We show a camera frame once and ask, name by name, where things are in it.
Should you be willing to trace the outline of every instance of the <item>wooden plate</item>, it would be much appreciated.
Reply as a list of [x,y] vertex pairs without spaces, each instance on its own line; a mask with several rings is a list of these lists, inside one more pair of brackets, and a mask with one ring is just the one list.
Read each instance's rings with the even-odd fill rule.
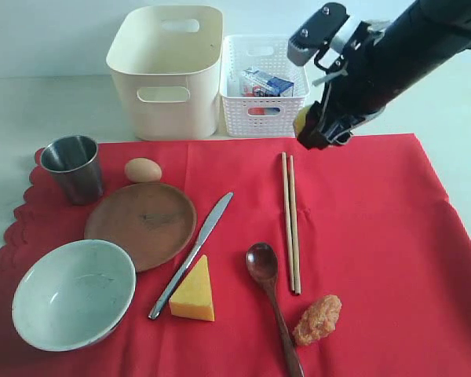
[[118,244],[137,271],[169,261],[192,238],[197,222],[192,201],[163,183],[139,183],[105,198],[89,216],[84,237]]

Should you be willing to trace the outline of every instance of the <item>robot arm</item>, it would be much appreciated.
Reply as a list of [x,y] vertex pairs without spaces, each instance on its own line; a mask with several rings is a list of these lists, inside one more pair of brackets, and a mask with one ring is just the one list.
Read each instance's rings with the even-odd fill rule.
[[[344,145],[352,130],[455,54],[471,48],[471,0],[417,0],[387,28],[349,16],[327,3],[290,38],[288,58],[303,66],[314,57],[327,74],[321,102],[297,118],[306,148]],[[325,68],[321,59],[339,54]]]

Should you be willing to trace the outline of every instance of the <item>stainless steel cup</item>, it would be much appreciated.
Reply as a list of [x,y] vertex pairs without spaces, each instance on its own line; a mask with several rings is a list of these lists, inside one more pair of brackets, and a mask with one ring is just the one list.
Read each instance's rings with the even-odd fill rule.
[[98,146],[87,136],[55,140],[40,155],[40,165],[57,181],[72,204],[97,201],[103,195]]

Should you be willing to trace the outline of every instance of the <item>white bowl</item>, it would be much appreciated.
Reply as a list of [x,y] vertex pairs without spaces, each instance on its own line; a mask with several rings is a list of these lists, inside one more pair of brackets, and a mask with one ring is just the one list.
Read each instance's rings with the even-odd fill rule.
[[134,295],[129,255],[103,240],[67,243],[24,275],[13,299],[20,337],[46,351],[88,346],[109,335]]

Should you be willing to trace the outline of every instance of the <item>chopsticks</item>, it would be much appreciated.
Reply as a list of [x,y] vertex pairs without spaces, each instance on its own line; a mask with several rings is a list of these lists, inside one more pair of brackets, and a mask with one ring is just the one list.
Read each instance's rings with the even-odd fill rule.
[[284,214],[286,218],[288,265],[290,267],[290,288],[292,292],[300,295],[300,247],[298,244],[297,198],[293,156],[290,156],[289,179],[285,152],[281,153],[281,162],[283,165]]

